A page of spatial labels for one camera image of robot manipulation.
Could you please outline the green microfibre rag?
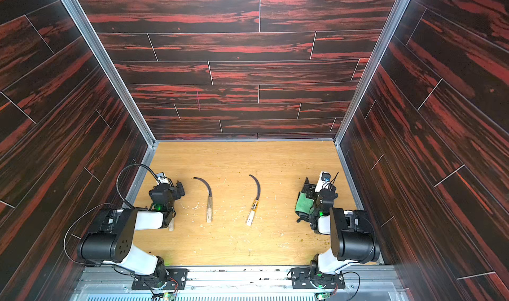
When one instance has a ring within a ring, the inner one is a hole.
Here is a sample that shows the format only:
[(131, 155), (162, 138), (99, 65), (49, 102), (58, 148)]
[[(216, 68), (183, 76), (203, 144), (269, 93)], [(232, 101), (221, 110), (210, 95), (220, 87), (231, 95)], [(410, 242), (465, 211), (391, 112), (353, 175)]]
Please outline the green microfibre rag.
[(309, 221), (313, 205), (314, 201), (311, 198), (307, 198), (306, 194), (303, 192), (299, 193), (295, 205), (295, 212), (300, 220)]

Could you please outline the sickle with yellow label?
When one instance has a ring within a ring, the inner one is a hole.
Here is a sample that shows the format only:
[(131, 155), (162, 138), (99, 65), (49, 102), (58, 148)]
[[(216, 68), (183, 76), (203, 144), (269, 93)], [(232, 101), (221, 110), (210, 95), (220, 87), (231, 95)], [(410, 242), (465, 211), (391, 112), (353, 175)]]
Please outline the sickle with yellow label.
[(253, 201), (253, 204), (251, 206), (251, 209), (250, 209), (250, 212), (249, 212), (249, 215), (247, 217), (247, 221), (246, 221), (246, 224), (248, 226), (252, 226), (253, 224), (253, 221), (254, 221), (254, 218), (255, 218), (255, 214), (256, 214), (256, 211), (257, 211), (257, 208), (258, 208), (258, 202), (259, 202), (259, 199), (261, 197), (261, 185), (258, 181), (258, 179), (253, 176), (253, 175), (249, 175), (255, 182), (256, 186), (257, 186), (257, 195)]

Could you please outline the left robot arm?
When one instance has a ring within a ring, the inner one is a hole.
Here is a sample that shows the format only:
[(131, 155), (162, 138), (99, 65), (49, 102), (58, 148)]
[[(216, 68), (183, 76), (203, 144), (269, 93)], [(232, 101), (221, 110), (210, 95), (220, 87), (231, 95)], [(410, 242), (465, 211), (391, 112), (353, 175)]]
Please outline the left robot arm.
[(141, 285), (149, 290), (162, 290), (170, 282), (178, 290), (182, 281), (171, 277), (164, 259), (138, 248), (133, 238), (136, 231), (171, 228), (176, 216), (174, 203), (184, 195), (180, 181), (176, 186), (162, 183), (149, 191), (152, 204), (147, 210), (101, 210), (78, 245), (78, 257), (128, 270), (135, 277), (133, 287), (138, 290)]

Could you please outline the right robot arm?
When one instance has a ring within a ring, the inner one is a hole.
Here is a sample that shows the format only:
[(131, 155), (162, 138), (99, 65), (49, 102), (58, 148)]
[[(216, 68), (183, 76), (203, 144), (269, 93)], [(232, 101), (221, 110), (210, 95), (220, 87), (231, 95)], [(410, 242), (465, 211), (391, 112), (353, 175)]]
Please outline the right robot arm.
[(319, 235), (330, 236), (330, 248), (304, 268), (291, 270), (295, 289), (344, 289), (343, 274), (352, 265), (375, 262), (380, 256), (375, 228), (363, 210), (336, 208), (334, 180), (322, 172), (317, 184), (305, 180), (295, 212)]

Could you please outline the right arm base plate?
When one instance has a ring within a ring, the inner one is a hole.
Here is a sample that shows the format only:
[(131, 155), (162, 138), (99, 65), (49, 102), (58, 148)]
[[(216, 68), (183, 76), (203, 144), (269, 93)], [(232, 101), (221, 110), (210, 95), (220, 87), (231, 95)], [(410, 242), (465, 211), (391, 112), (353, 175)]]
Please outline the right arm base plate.
[(335, 290), (344, 289), (345, 282), (339, 274), (323, 274), (311, 267), (294, 267), (287, 273), (293, 289)]

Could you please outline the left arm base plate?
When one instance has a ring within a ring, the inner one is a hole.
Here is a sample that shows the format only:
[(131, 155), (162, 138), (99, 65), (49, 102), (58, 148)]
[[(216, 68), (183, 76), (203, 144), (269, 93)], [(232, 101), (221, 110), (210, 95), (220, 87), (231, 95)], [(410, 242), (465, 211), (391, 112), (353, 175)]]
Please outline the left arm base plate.
[(188, 280), (189, 270), (185, 268), (166, 268), (165, 274), (136, 274), (132, 283), (132, 290), (184, 290)]

